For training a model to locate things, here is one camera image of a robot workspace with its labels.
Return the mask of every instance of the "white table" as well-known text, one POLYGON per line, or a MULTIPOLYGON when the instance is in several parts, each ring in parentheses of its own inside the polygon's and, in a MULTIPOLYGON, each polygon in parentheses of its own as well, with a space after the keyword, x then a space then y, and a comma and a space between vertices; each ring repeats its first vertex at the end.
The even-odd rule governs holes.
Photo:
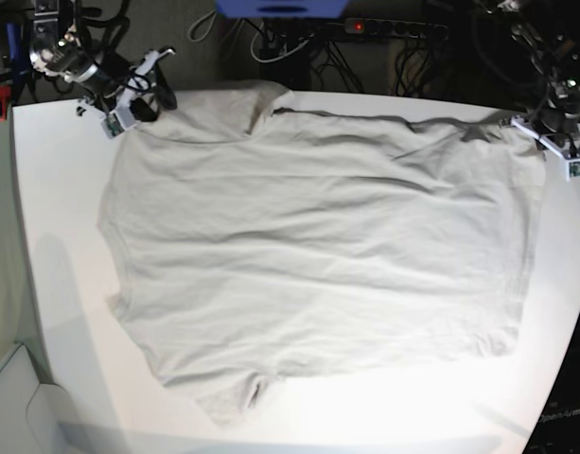
MULTIPOLYGON (((294 379, 253 420, 221 429, 190 400, 155 381, 107 307, 118 282, 97 215, 122 139, 107 140, 94 118, 75 116, 75 107, 69 101, 16 108, 14 128, 47 354, 55 380, 75 399, 97 452, 297 452, 279 446, 286 444, 303 445, 300 452, 346 454, 522 451, 580 310, 580 181, 562 181, 553 156, 513 356, 294 379)), ((425 100, 334 94, 298 94, 288 107, 412 121, 478 121, 494 113, 425 100)))

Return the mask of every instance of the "blue box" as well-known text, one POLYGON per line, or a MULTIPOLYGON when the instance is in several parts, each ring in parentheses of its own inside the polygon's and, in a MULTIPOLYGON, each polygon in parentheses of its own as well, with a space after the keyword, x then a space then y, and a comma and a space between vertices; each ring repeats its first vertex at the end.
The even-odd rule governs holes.
POLYGON ((227 17, 339 17, 348 0, 218 0, 227 17))

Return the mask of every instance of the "power strip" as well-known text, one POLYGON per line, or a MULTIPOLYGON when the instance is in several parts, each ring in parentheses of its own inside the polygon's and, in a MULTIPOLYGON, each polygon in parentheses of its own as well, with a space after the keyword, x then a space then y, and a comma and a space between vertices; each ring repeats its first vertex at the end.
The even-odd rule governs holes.
POLYGON ((345 19, 344 32, 348 35, 380 38, 433 39, 435 41, 449 39, 447 26, 380 19, 345 19))

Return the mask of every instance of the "white t-shirt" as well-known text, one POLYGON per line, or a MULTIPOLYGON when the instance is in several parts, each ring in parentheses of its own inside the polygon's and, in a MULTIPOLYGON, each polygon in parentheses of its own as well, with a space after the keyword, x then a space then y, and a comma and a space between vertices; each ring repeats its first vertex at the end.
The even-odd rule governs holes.
POLYGON ((114 313, 161 383, 225 424, 286 377, 510 353, 544 184, 534 143, 283 110, 290 96, 182 94, 126 135, 100 228, 114 313))

